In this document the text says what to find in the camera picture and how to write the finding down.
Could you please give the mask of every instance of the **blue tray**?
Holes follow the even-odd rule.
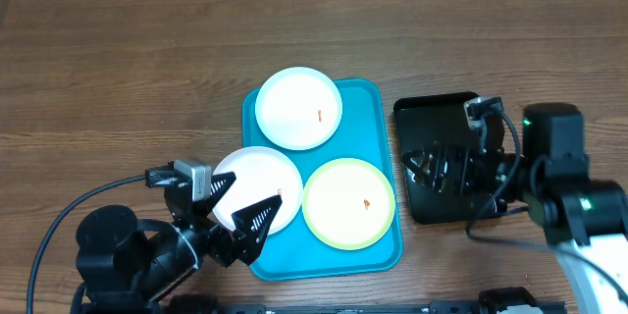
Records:
[[[255,99],[259,89],[242,103],[244,147],[267,146],[284,153],[298,168],[303,183],[325,163],[341,158],[358,158],[380,169],[394,190],[393,167],[389,153],[382,98],[377,87],[360,78],[335,81],[342,98],[342,119],[338,130],[322,145],[305,151],[286,150],[262,133],[255,119]],[[375,244],[360,250],[338,250],[315,237],[299,210],[294,220],[280,232],[270,235],[262,254],[250,266],[262,280],[277,281],[330,275],[388,270],[401,258],[403,241],[395,208],[392,225]]]

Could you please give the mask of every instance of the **plate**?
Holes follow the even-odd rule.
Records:
[[[260,130],[276,145],[306,150],[327,141],[342,117],[336,85],[323,73],[289,68],[272,75],[255,101]]]
[[[307,181],[303,215],[314,236],[341,250],[378,241],[394,217],[394,193],[384,174],[354,158],[321,166]]]
[[[214,215],[224,227],[236,228],[232,214],[265,198],[280,194],[280,207],[271,224],[275,234],[296,216],[303,201],[303,181],[286,155],[269,147],[246,147],[230,154],[214,174],[235,173],[235,183],[214,207]]]

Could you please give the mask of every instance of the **wooden table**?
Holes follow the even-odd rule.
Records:
[[[380,88],[403,257],[386,272],[279,283],[210,261],[177,293],[274,306],[388,304],[524,286],[575,312],[553,256],[473,243],[461,223],[411,220],[393,103],[474,90],[501,95],[517,123],[527,104],[575,103],[593,176],[628,186],[627,36],[628,0],[11,0],[0,32],[0,307],[23,312],[35,250],[68,203],[169,159],[218,164],[241,147],[246,93],[300,65]],[[108,204],[169,218],[162,193],[140,185],[81,205],[46,251],[37,311],[68,312],[80,283],[77,225]],[[484,228],[543,240],[524,215]]]

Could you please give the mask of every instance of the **green-rimmed plate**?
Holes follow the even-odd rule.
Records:
[[[384,174],[354,158],[321,166],[309,178],[303,215],[310,231],[329,246],[357,250],[378,241],[391,226],[394,193]]]

